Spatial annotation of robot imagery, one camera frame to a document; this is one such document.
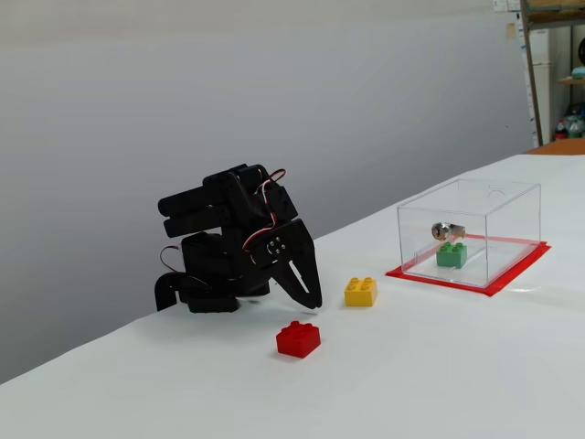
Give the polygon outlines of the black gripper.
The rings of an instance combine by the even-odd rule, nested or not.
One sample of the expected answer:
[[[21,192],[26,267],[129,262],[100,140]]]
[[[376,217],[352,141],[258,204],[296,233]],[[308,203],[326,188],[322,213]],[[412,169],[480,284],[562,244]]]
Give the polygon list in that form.
[[[269,275],[296,303],[315,309],[323,305],[314,240],[287,190],[276,183],[261,185],[265,230],[249,247],[257,269]]]

